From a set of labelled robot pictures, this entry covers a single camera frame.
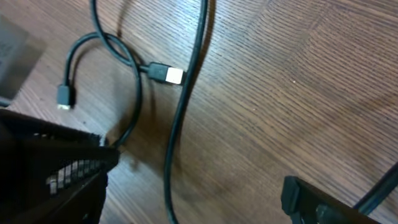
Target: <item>usb-a plug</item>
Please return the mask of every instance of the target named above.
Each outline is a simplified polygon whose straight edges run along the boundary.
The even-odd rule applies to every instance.
[[[181,84],[184,76],[184,71],[182,69],[155,62],[149,64],[146,73],[150,79],[177,85]]]

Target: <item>black plastic object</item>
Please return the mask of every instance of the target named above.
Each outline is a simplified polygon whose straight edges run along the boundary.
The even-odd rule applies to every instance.
[[[280,199],[293,224],[377,223],[298,177],[285,177]]]
[[[0,110],[0,223],[98,223],[119,152],[103,139]]]

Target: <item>wooden desk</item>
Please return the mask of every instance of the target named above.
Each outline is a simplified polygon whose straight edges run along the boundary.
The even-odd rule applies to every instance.
[[[290,223],[285,175],[353,205],[398,161],[398,2],[210,0],[207,55],[173,173],[180,223]],[[199,1],[99,1],[106,31],[143,62],[187,68]],[[48,44],[11,110],[116,136],[134,77],[98,41],[76,67],[77,106],[55,102],[66,53],[92,32],[87,0],[5,0],[2,13]],[[162,167],[181,88],[144,80],[138,127],[110,172],[103,223],[167,223]],[[373,214],[398,222],[394,192]]]

